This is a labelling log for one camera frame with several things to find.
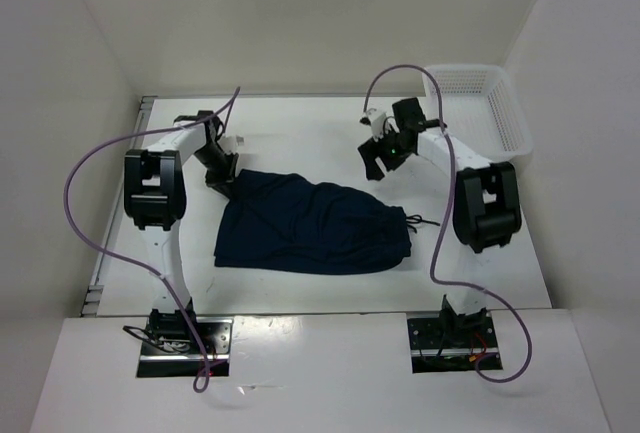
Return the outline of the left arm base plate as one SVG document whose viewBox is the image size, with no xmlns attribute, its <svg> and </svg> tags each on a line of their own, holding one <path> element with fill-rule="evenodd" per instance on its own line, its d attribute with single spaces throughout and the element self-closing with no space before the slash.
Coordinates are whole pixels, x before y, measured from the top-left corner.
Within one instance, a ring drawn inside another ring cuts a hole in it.
<svg viewBox="0 0 640 433">
<path fill-rule="evenodd" d="M 209 378 L 229 376 L 232 327 L 230 318 L 205 318 L 196 324 L 211 363 Z M 203 372 L 204 360 L 194 340 L 184 335 L 152 336 L 149 326 L 126 329 L 141 342 L 137 378 L 194 378 Z"/>
</svg>

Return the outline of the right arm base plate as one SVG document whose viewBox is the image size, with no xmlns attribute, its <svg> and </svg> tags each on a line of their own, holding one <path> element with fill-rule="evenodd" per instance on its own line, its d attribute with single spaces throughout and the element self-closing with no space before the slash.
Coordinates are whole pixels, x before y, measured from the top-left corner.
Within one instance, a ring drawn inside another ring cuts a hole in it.
<svg viewBox="0 0 640 433">
<path fill-rule="evenodd" d="M 503 369 L 492 318 L 483 326 L 446 333 L 436 313 L 406 319 L 412 372 L 449 373 Z"/>
</svg>

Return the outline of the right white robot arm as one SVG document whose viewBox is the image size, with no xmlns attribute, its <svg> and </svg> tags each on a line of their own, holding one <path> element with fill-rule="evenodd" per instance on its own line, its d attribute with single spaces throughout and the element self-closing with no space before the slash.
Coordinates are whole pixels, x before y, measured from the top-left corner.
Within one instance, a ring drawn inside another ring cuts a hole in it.
<svg viewBox="0 0 640 433">
<path fill-rule="evenodd" d="M 474 329 L 484 325 L 486 299 L 495 297 L 480 286 L 470 273 L 456 273 L 452 279 L 436 276 L 436 264 L 444 243 L 444 231 L 453 228 L 468 255 L 481 255 L 492 247 L 510 243 L 522 226 L 518 183 L 510 162 L 494 162 L 449 134 L 438 119 L 429 120 L 417 98 L 392 105 L 392 115 L 366 107 L 360 123 L 371 137 L 358 147 L 366 178 L 380 181 L 416 156 L 428 161 L 449 178 L 445 217 L 430 260 L 431 280 L 445 288 L 439 313 L 440 338 L 460 346 Z"/>
</svg>

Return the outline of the navy blue shorts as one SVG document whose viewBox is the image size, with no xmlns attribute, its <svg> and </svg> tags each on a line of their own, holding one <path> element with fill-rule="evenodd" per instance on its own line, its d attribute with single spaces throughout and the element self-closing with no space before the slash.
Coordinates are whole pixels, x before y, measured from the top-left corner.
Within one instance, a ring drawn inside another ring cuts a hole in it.
<svg viewBox="0 0 640 433">
<path fill-rule="evenodd" d="M 314 275 L 379 273 L 410 257 L 410 236 L 425 221 L 354 188 L 243 170 L 224 209 L 214 263 Z"/>
</svg>

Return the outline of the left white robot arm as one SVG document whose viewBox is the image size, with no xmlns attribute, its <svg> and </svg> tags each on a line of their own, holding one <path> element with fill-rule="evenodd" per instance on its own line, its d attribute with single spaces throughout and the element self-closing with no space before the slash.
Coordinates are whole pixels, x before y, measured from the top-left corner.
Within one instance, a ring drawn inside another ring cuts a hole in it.
<svg viewBox="0 0 640 433">
<path fill-rule="evenodd" d="M 183 272 L 180 224 L 187 209 L 183 166 L 196 158 L 205 168 L 205 185 L 229 199 L 238 154 L 223 149 L 224 122 L 200 110 L 181 115 L 167 134 L 124 159 L 124 210 L 141 232 L 156 294 L 146 335 L 159 348 L 185 353 L 198 345 L 200 329 Z"/>
</svg>

